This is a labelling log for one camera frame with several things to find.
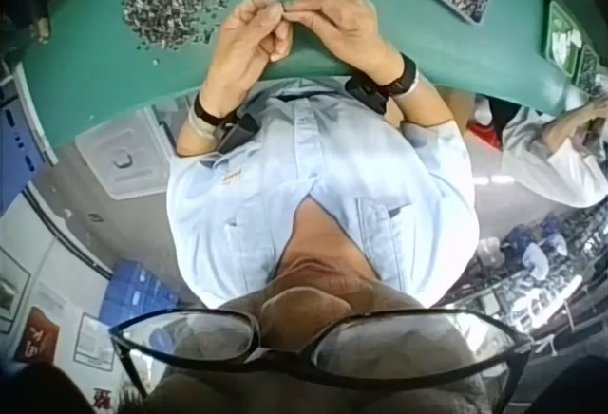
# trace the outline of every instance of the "light blue shirt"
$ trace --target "light blue shirt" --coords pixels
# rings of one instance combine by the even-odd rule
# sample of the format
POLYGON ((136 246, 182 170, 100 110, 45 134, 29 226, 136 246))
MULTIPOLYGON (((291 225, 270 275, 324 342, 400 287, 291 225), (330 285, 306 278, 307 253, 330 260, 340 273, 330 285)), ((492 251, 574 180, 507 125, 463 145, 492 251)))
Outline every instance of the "light blue shirt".
POLYGON ((458 279, 479 239, 455 122, 398 131, 331 79, 290 80, 243 108, 261 129, 226 155, 174 159, 167 213, 181 275, 210 308, 264 288, 314 198, 379 279, 423 305, 458 279))

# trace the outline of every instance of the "shirt pocket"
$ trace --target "shirt pocket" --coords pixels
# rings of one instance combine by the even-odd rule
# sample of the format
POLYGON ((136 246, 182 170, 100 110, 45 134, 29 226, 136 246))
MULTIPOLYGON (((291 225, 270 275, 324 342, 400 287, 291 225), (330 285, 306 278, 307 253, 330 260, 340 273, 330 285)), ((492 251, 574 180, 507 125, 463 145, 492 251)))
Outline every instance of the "shirt pocket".
POLYGON ((277 261, 261 195, 238 207, 224 224, 224 231, 244 293, 263 289, 275 272, 277 261))
POLYGON ((416 243, 413 206, 373 198, 357 198, 356 203, 363 246, 371 264, 382 281, 407 292, 416 243))

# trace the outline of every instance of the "red object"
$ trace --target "red object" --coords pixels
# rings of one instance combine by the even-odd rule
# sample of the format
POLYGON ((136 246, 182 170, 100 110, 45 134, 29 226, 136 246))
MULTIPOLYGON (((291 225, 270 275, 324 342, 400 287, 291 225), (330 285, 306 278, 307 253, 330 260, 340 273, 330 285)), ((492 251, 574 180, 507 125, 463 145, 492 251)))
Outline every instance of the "red object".
POLYGON ((466 127, 488 145, 493 146, 497 150, 503 150, 503 144, 498 139, 492 125, 484 126, 482 124, 470 122, 466 127))
POLYGON ((15 352, 15 360, 32 364, 53 363, 59 338, 59 326, 47 318, 37 307, 31 307, 28 321, 15 352))
POLYGON ((112 392, 110 390, 96 388, 95 394, 93 395, 93 407, 96 409, 111 409, 111 394, 112 392))

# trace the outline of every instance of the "poster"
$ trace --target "poster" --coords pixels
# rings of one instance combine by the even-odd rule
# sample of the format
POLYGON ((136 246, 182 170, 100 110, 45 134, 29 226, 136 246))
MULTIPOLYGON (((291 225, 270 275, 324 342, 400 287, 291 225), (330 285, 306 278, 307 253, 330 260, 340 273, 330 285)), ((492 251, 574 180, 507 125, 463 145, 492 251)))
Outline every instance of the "poster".
POLYGON ((107 325, 86 313, 80 321, 74 360, 102 371, 112 371, 114 367, 114 348, 107 325))
POLYGON ((15 351, 15 360, 52 364, 66 301, 42 283, 32 294, 28 320, 15 351))
POLYGON ((0 333, 10 333, 28 283, 28 271, 0 248, 0 333))
POLYGON ((104 412, 112 409, 112 391, 102 388, 93 389, 93 402, 91 403, 95 412, 104 412))

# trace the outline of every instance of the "black eyeglass frame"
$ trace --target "black eyeglass frame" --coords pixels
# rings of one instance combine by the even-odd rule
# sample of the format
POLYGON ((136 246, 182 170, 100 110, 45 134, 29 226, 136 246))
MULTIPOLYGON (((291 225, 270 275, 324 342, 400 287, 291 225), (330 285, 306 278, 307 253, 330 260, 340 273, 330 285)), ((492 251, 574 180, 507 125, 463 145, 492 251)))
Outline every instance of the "black eyeglass frame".
POLYGON ((517 382, 523 374, 525 365, 527 364, 530 352, 532 350, 533 340, 522 333, 510 328, 496 319, 471 310, 458 309, 419 309, 419 310, 388 310, 375 311, 364 314, 355 314, 348 316, 340 321, 328 326, 319 332, 314 339, 304 349, 299 352, 279 351, 275 349, 263 348, 261 344, 261 334, 259 331, 259 323, 251 314, 238 311, 228 310, 207 310, 199 308, 176 308, 169 310, 159 310, 149 312, 142 316, 129 319, 115 327, 109 329, 110 338, 116 353, 119 356, 124 370, 133 382, 135 388, 138 389, 143 398, 147 397, 148 393, 143 386, 140 375, 135 369, 135 365, 131 360, 130 351, 137 350, 142 354, 153 357, 154 359, 163 362, 171 367, 180 367, 198 371, 216 371, 224 373, 249 373, 256 371, 277 371, 289 374, 295 378, 321 384, 325 386, 334 386, 346 389, 355 390, 379 390, 386 392, 408 391, 421 388, 431 388, 453 383, 455 381, 465 379, 499 364, 506 364, 509 368, 509 375, 503 389, 503 393, 499 401, 495 404, 495 412, 503 412, 506 404, 513 396, 517 382), (135 343, 128 338, 122 336, 125 329, 128 329, 139 322, 147 319, 169 314, 169 313, 204 313, 212 315, 224 315, 237 317, 246 321, 252 330, 252 339, 249 347, 239 356, 232 359, 222 361, 202 361, 195 359, 187 359, 168 355, 164 352, 157 351, 146 346, 135 343), (372 379, 372 378, 352 378, 349 376, 336 375, 324 371, 313 363, 313 354, 318 345, 323 339, 329 335, 334 329, 344 324, 359 321, 362 319, 377 319, 381 317, 391 316, 417 316, 417 315, 434 315, 434 314, 471 314, 496 327, 504 332, 513 340, 513 345, 499 354, 486 359, 482 362, 470 365, 464 368, 458 368, 451 371, 446 371, 440 374, 429 376, 421 376, 416 378, 406 379, 372 379), (262 355, 254 360, 246 361, 256 350, 266 350, 262 355))

